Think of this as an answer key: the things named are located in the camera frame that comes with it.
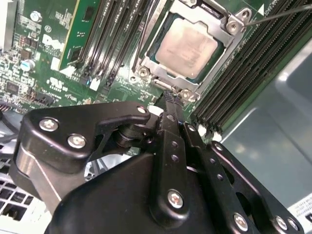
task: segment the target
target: ram slot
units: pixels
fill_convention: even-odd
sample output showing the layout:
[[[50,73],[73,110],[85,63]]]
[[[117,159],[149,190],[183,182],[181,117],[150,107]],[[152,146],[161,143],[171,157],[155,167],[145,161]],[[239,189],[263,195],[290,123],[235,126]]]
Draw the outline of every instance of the ram slot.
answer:
[[[133,15],[130,16],[131,18],[131,22],[129,22],[128,27],[125,29],[125,38],[126,40],[123,41],[123,44],[116,56],[116,58],[114,59],[114,64],[112,66],[112,69],[110,70],[107,76],[107,80],[105,83],[104,88],[105,89],[110,89],[111,85],[113,84],[116,75],[119,72],[119,69],[122,65],[122,62],[124,61],[129,48],[131,46],[131,44],[133,43],[135,37],[137,36],[137,32],[139,30],[139,26],[142,23],[143,17],[144,17],[144,13],[147,10],[147,5],[148,5],[148,0],[144,0],[144,1],[139,1],[140,5],[136,8],[133,9]]]
[[[111,17],[111,11],[114,5],[116,5],[115,0],[102,0],[100,3],[92,31],[80,58],[80,61],[86,65],[89,65],[94,60],[96,50],[103,36],[107,21]]]
[[[120,29],[124,28],[125,20],[129,17],[129,4],[131,1],[122,0],[120,5],[113,9],[113,16],[108,22],[107,30],[104,32],[104,37],[98,47],[96,58],[94,60],[92,75],[101,76],[102,67],[107,61],[110,51],[115,43],[118,43],[118,35],[120,34]]]

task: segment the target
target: black memory slot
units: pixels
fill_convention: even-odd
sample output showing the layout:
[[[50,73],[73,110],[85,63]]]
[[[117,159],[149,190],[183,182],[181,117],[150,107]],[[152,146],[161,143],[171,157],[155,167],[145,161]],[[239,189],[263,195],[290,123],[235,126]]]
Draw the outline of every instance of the black memory slot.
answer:
[[[125,1],[121,6],[117,7],[117,11],[113,14],[113,17],[111,18],[111,21],[109,22],[108,30],[105,31],[105,35],[106,35],[105,41],[103,40],[103,43],[99,46],[100,50],[98,50],[99,53],[98,53],[97,59],[95,60],[94,69],[92,71],[93,76],[96,76],[101,71],[103,71],[103,67],[107,63],[107,59],[110,56],[112,47],[116,43],[118,44],[118,41],[119,41],[118,38],[120,37],[120,35],[119,35],[120,30],[123,31],[123,28],[124,28],[121,25],[124,25],[127,23],[126,19],[129,17],[128,15],[130,14],[129,4],[130,4],[129,0]],[[118,11],[120,8],[122,8],[122,11],[118,17],[118,21],[116,22],[116,16],[118,15]],[[108,45],[105,45],[105,42],[106,42],[108,37],[110,37],[112,39]]]
[[[270,12],[269,15],[275,15],[283,12],[288,8],[289,3],[284,1],[278,1],[276,6]],[[217,83],[211,88],[207,95],[202,99],[201,103],[193,112],[193,115],[198,118],[204,118],[207,111],[210,110],[210,105],[214,101],[214,98],[220,95],[223,88],[231,81],[230,77],[234,76],[238,69],[246,64],[249,60],[249,56],[252,55],[253,51],[258,47],[259,42],[263,40],[269,29],[277,22],[277,20],[270,21],[269,23],[261,24],[258,29],[254,32],[252,38],[245,44],[242,51],[236,56],[235,60],[225,70],[225,72],[218,79]]]
[[[124,33],[125,27],[128,23],[128,19],[130,17],[130,14],[131,14],[131,10],[130,10],[129,6],[127,6],[125,11],[124,11],[124,14],[122,15],[122,18],[121,18],[121,25],[119,25],[117,33],[115,34],[115,36],[112,40],[112,44],[109,47],[109,51],[103,60],[103,64],[102,64],[100,70],[103,71],[104,74],[105,74],[105,72],[106,72],[106,70],[107,70],[107,68],[108,68],[108,66],[109,66],[109,64],[113,58],[114,52],[117,48],[117,45],[120,43],[120,38],[122,37],[122,35]]]
[[[101,0],[101,3],[98,7],[97,16],[94,20],[94,24],[91,29],[91,33],[88,37],[87,43],[83,48],[82,56],[80,58],[80,61],[85,61],[89,53],[93,53],[96,49],[97,40],[99,40],[99,37],[96,37],[97,32],[99,31],[99,23],[102,19],[103,12],[105,10],[106,0]]]
[[[292,7],[297,7],[300,3],[296,3]],[[263,60],[263,56],[265,53],[271,54],[272,51],[274,51],[273,46],[277,43],[278,39],[283,40],[284,38],[279,37],[278,35],[283,32],[285,27],[288,25],[289,22],[291,22],[294,15],[289,15],[286,19],[280,19],[272,29],[280,29],[280,30],[270,30],[267,33],[268,40],[262,40],[259,44],[259,50],[255,50],[252,55],[248,58],[249,63],[245,67],[245,69],[242,69],[241,71],[237,72],[235,74],[235,77],[238,79],[233,79],[234,76],[231,77],[231,82],[228,83],[226,88],[222,91],[223,95],[219,95],[213,102],[213,105],[209,108],[210,111],[205,119],[207,121],[215,121],[216,115],[215,113],[218,112],[219,108],[223,108],[226,106],[225,103],[228,99],[231,99],[232,97],[235,97],[235,91],[240,90],[241,88],[245,88],[248,83],[252,82],[254,80],[254,76],[251,76],[249,78],[246,78],[247,74],[255,74],[259,71],[261,64],[259,65],[257,63],[258,59]]]
[[[228,108],[222,116],[217,119],[220,125],[224,125],[229,118],[237,111],[237,109],[250,97],[250,95],[257,89],[257,87],[271,74],[276,66],[285,58],[287,53],[292,50],[292,48],[304,37],[304,35],[312,28],[312,17],[307,18],[306,23],[300,26],[300,29],[296,31],[296,34],[292,35],[292,39],[284,46],[284,50],[276,54],[276,58],[272,59],[269,63],[268,69],[261,73],[259,77],[256,78],[256,82],[250,84],[248,89],[240,94],[240,97],[232,104],[231,108]]]
[[[114,80],[116,75],[118,74],[118,71],[122,65],[122,62],[124,61],[125,56],[127,55],[127,52],[128,52],[128,50],[129,50],[129,48],[130,48],[130,46],[131,46],[131,44],[132,44],[132,42],[136,36],[136,32],[138,31],[138,28],[142,22],[144,12],[146,10],[148,2],[149,2],[148,0],[144,1],[144,3],[141,6],[141,10],[139,10],[137,12],[137,14],[135,16],[134,23],[131,25],[131,27],[128,30],[128,33],[126,36],[127,39],[124,41],[124,44],[122,45],[122,48],[119,51],[119,53],[115,59],[113,68],[112,68],[112,70],[108,76],[108,79]]]
[[[118,10],[120,7],[122,7],[122,1],[119,1],[120,4],[117,3],[117,1],[113,2],[112,8],[110,13],[108,14],[107,20],[105,22],[105,25],[102,24],[102,34],[100,37],[99,42],[97,43],[97,49],[95,50],[94,56],[92,57],[92,61],[90,63],[90,66],[92,67],[93,71],[92,74],[95,75],[97,73],[96,69],[99,67],[99,58],[102,53],[103,47],[106,43],[106,40],[109,36],[109,34],[112,32],[112,28],[114,25],[114,22],[116,20],[116,15],[118,13]]]

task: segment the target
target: green circuit board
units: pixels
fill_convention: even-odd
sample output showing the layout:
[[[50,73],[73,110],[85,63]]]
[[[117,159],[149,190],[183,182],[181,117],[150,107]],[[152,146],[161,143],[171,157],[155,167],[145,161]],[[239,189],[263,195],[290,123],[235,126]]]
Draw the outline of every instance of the green circuit board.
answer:
[[[252,19],[256,20],[270,11],[274,0],[217,0],[217,2],[230,12],[248,7],[252,11]],[[81,84],[81,72],[66,69],[70,65],[73,49],[86,43],[99,4],[100,0],[91,2],[88,0],[19,0],[13,47],[0,55],[1,100],[12,103],[22,113],[48,106],[126,100],[138,101],[144,105],[154,104],[162,93],[161,89],[143,81],[136,84],[129,81],[130,60],[137,47],[144,21],[133,36],[123,66],[118,70],[109,91],[90,89]],[[36,23],[30,19],[34,11],[41,14],[41,22]],[[241,45],[254,28],[248,28]],[[111,61],[116,58],[118,50],[120,44],[116,46]],[[20,68],[20,63],[25,60],[25,56],[35,63],[32,71],[25,72]],[[10,84],[14,84],[17,88],[15,92],[10,89]],[[47,105],[46,101],[37,101],[38,94],[53,98],[51,105]],[[195,103],[186,105],[186,117],[190,116],[194,106]]]

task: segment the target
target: motherboard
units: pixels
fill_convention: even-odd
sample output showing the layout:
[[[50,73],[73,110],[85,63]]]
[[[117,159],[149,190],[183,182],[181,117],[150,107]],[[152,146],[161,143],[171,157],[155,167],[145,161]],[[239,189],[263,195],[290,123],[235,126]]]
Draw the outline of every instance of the motherboard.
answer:
[[[163,90],[222,131],[312,36],[311,11],[244,26],[308,0],[4,0],[0,106],[114,101]]]

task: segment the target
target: black metal bracket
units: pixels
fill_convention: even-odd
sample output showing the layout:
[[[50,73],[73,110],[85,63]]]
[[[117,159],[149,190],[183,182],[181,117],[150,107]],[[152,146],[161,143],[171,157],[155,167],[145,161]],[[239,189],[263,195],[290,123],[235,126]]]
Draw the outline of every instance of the black metal bracket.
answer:
[[[55,211],[47,231],[304,233],[223,145],[202,142],[184,122],[176,96],[165,92],[157,104],[164,109],[160,117],[135,102],[35,110],[24,117],[10,175]],[[57,128],[42,128],[44,119]],[[69,142],[73,134],[82,146]],[[141,154],[85,183],[89,160],[130,147]],[[277,218],[293,220],[298,231]]]

